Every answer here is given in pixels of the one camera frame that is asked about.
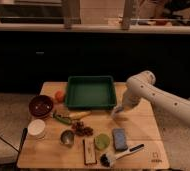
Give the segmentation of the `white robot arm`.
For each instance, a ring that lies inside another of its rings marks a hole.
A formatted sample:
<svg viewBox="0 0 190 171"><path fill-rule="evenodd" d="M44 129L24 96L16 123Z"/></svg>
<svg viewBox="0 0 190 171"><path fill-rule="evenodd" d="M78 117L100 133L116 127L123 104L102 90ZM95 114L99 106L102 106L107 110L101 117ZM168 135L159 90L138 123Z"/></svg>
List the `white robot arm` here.
<svg viewBox="0 0 190 171"><path fill-rule="evenodd" d="M155 82L156 77L151 71L143 71L129 77L122 106L134 108L140 99L144 98L173 114L190 128L190 101L155 87Z"/></svg>

